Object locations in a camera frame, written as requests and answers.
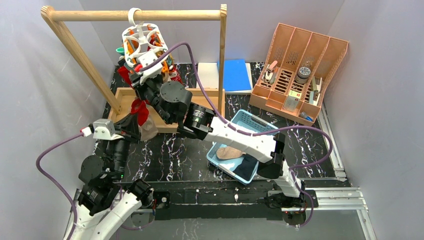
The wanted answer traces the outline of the grey round tin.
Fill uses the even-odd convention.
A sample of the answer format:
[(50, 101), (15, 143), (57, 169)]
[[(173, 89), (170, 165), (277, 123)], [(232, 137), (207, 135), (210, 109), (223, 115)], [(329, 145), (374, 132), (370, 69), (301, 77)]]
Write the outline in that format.
[(298, 84), (305, 84), (308, 82), (310, 76), (311, 76), (311, 69), (307, 66), (302, 66), (298, 69), (296, 76), (295, 76), (295, 81)]

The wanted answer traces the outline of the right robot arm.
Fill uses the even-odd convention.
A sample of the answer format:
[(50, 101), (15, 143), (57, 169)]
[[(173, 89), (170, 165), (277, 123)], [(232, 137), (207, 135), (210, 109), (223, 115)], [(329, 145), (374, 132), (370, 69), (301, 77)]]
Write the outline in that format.
[(178, 81), (163, 81), (161, 73), (130, 72), (128, 83), (137, 99), (151, 106), (167, 125), (176, 124), (186, 138), (224, 144), (258, 162), (257, 173), (275, 180), (280, 192), (278, 206), (290, 208), (305, 198), (302, 181), (293, 175), (285, 161), (286, 137), (279, 130), (259, 133), (229, 122), (215, 109), (192, 102), (192, 92)]

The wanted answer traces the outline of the white sock hanger with clips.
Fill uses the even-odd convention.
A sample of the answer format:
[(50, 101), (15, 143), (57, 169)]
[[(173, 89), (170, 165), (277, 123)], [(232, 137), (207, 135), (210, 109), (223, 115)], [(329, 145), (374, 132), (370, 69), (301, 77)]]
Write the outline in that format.
[[(147, 51), (153, 50), (159, 58), (169, 50), (157, 25), (135, 21), (135, 13), (140, 11), (141, 9), (135, 7), (128, 11), (127, 19), (130, 27), (122, 32), (122, 47), (121, 50), (116, 51), (120, 54), (119, 60), (123, 61), (124, 66), (131, 73), (135, 73), (134, 68), (138, 64), (137, 58)], [(176, 70), (174, 59), (170, 54), (160, 62), (162, 74), (171, 74)]]

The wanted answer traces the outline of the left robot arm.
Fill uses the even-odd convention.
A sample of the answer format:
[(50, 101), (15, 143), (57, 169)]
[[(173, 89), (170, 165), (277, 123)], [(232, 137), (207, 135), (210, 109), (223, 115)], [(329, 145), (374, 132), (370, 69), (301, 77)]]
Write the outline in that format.
[(72, 206), (73, 222), (66, 229), (68, 240), (108, 240), (113, 233), (142, 207), (153, 207), (154, 188), (142, 179), (123, 186), (120, 180), (132, 143), (142, 137), (137, 117), (128, 114), (113, 122), (98, 119), (80, 130), (106, 143), (103, 155), (86, 157), (80, 167), (82, 190)]

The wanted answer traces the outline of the white small box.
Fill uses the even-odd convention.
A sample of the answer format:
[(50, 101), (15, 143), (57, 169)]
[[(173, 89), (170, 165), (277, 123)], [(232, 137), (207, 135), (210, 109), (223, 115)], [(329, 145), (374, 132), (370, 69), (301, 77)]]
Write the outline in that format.
[(290, 90), (283, 105), (283, 109), (294, 112), (299, 105), (302, 93), (296, 90)]

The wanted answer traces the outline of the long red hanging sock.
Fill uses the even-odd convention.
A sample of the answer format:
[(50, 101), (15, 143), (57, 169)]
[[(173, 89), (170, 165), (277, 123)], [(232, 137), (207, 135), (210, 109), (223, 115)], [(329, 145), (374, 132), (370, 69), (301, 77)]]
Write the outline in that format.
[(132, 81), (130, 80), (130, 71), (125, 67), (125, 66), (121, 66), (118, 68), (117, 72), (119, 73), (119, 75), (121, 76), (121, 78), (124, 80), (124, 82), (131, 86), (132, 85)]

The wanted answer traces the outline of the navy sock in basket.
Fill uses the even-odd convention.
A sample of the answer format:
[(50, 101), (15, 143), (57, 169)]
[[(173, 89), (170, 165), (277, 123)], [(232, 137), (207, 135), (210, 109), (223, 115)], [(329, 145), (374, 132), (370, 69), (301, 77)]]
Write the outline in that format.
[(258, 160), (249, 155), (245, 154), (241, 163), (235, 168), (233, 173), (240, 177), (241, 180), (246, 181), (247, 183), (251, 182), (252, 176), (256, 172), (256, 167), (258, 165)]

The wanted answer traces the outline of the white board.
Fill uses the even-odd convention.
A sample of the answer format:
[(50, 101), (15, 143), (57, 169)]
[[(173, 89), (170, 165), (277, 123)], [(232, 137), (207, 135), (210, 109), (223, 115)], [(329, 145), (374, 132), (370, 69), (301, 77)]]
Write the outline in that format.
[[(250, 95), (253, 90), (253, 80), (251, 73), (251, 64), (245, 63), (246, 77), (250, 89), (244, 90), (225, 90), (227, 95)], [(197, 66), (197, 73), (204, 88), (217, 89), (219, 86), (219, 68), (217, 62), (200, 62)]]

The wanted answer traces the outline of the stapler in organizer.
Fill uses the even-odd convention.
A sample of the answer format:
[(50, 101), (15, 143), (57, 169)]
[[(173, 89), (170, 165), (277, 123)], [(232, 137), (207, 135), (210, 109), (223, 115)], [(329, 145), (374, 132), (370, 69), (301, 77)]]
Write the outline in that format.
[(268, 64), (265, 68), (265, 72), (262, 76), (262, 80), (266, 83), (266, 84), (273, 84), (275, 81), (275, 76), (276, 76), (276, 72), (277, 72), (277, 64), (278, 61), (274, 60), (273, 62), (271, 62), (270, 64)]

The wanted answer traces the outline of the light blue plastic basket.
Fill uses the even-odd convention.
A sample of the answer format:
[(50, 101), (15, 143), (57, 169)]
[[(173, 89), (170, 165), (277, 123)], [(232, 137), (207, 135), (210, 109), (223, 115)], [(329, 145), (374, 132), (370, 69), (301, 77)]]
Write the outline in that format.
[[(238, 112), (230, 121), (238, 126), (241, 126), (247, 129), (249, 132), (255, 132), (255, 133), (267, 132), (277, 128), (273, 124), (266, 122), (262, 120), (261, 118), (243, 109), (238, 110)], [(219, 148), (223, 148), (223, 147), (226, 147), (226, 145), (221, 143), (214, 143), (212, 148), (208, 151), (206, 155), (208, 162), (214, 167), (224, 172), (225, 174), (236, 179), (238, 182), (242, 183), (243, 185), (250, 184), (251, 182), (246, 182), (245, 180), (242, 180), (240, 177), (236, 176), (233, 173), (235, 168), (242, 162), (244, 155), (242, 157), (235, 158), (235, 159), (221, 160), (217, 158), (216, 152)], [(255, 169), (255, 174), (257, 173), (258, 166), (259, 166), (259, 162)]]

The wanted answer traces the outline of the beige sock in basket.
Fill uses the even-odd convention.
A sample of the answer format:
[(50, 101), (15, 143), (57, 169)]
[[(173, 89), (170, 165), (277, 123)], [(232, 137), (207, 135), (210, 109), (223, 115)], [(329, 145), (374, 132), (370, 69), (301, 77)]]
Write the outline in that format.
[(230, 146), (220, 147), (216, 151), (216, 157), (220, 160), (237, 159), (244, 156), (245, 154), (246, 154), (245, 152)]

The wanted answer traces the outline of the blue folder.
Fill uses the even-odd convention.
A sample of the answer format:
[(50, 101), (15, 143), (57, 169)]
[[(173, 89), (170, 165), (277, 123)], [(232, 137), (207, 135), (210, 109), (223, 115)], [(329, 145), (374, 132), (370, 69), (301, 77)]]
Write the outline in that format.
[(247, 94), (252, 91), (248, 68), (244, 59), (227, 59), (223, 67), (223, 89), (226, 94)]

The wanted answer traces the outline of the pink desk file organizer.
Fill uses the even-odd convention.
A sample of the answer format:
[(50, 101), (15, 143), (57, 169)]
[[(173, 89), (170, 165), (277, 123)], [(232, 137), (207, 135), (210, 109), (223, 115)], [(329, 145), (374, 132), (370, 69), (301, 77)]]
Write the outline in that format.
[[(312, 126), (348, 46), (347, 40), (279, 23), (273, 33), (263, 70), (251, 92), (250, 105)], [(274, 60), (278, 61), (275, 81), (267, 84), (263, 81), (265, 68)], [(305, 84), (295, 81), (300, 67), (311, 70)], [(283, 109), (290, 90), (301, 92), (300, 102), (293, 112)]]

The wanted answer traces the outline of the metal base rail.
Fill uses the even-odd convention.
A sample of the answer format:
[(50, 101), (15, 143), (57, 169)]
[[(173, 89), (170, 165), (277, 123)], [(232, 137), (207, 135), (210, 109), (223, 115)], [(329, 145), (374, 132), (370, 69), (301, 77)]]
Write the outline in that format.
[(368, 216), (368, 206), (358, 187), (312, 187), (306, 182), (299, 198), (272, 190), (271, 182), (255, 181), (252, 186), (235, 182), (155, 182), (152, 200), (146, 206), (131, 208), (129, 215), (151, 213), (157, 221), (172, 219), (267, 218), (288, 225), (306, 223), (306, 212), (356, 211), (364, 236), (376, 239)]

